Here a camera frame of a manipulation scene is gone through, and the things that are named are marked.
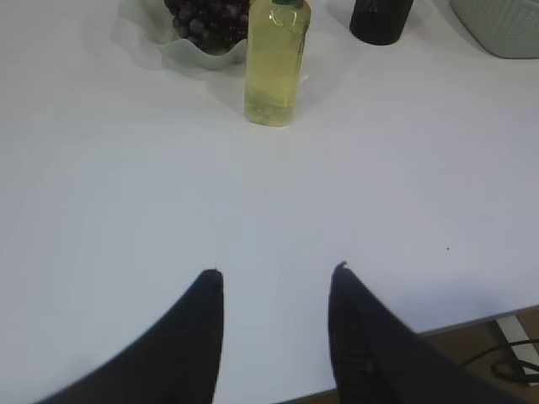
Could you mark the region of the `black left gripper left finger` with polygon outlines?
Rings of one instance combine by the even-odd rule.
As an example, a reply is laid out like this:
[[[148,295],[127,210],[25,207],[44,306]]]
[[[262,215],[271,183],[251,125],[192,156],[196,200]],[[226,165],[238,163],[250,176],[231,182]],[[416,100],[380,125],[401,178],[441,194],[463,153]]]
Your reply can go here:
[[[211,403],[223,329],[223,277],[207,269],[134,343],[45,402]]]

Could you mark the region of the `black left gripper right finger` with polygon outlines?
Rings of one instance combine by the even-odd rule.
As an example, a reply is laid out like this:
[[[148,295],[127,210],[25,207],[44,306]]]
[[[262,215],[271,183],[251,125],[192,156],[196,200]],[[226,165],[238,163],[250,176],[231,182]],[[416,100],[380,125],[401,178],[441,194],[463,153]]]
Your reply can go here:
[[[328,301],[328,338],[342,403],[520,403],[452,363],[403,324],[340,263]]]

